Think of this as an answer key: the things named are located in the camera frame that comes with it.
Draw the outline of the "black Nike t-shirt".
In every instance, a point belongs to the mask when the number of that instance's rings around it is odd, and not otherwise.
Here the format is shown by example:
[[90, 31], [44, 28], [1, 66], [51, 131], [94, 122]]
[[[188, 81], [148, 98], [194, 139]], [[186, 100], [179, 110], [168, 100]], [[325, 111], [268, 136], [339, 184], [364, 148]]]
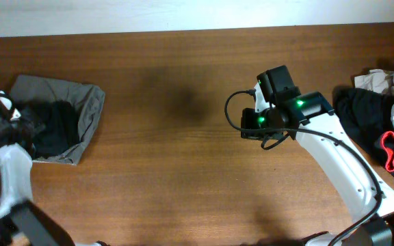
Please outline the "black Nike t-shirt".
[[32, 131], [35, 159], [58, 156], [80, 143], [79, 115], [69, 102], [38, 102], [28, 107], [35, 117]]

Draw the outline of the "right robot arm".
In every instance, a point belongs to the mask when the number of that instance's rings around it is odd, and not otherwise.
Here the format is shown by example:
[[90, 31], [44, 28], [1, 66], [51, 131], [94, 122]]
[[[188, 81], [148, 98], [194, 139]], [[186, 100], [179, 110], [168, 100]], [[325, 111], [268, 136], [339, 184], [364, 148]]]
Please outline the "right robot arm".
[[294, 245], [394, 245], [394, 190], [350, 141], [323, 95], [302, 94], [286, 66], [259, 74], [248, 94], [254, 107], [242, 111], [241, 137], [296, 140], [318, 162], [353, 219], [338, 235], [320, 232]]

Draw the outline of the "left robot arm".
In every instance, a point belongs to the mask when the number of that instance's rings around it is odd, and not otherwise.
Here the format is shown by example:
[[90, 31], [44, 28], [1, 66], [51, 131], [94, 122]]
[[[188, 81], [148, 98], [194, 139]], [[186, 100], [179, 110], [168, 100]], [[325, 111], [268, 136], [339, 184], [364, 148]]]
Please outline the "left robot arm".
[[29, 136], [12, 99], [0, 91], [0, 245], [73, 245], [70, 235], [33, 203]]

